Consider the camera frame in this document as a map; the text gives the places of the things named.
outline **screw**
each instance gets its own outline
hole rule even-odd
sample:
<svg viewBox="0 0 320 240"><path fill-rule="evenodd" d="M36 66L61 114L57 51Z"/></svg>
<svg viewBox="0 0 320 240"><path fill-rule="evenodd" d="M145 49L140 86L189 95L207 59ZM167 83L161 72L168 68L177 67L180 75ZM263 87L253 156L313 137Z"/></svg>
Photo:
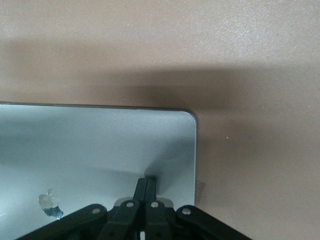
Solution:
<svg viewBox="0 0 320 240"><path fill-rule="evenodd" d="M131 207L133 207L134 206L134 203L133 202L128 202L127 204L126 204L126 207L127 208L131 208Z"/></svg>
<svg viewBox="0 0 320 240"><path fill-rule="evenodd" d="M100 209L99 208L95 208L95 209L92 210L92 213L93 214L98 214L98 213L100 213Z"/></svg>
<svg viewBox="0 0 320 240"><path fill-rule="evenodd" d="M157 207L159 207L159 203L157 203L156 201L153 201L153 202L151 203L151 207L152 207L152 208L157 208Z"/></svg>
<svg viewBox="0 0 320 240"><path fill-rule="evenodd" d="M190 214L191 214L191 211L190 211L189 208L184 208L184 209L182 209L182 213L183 213L184 215L190 215Z"/></svg>

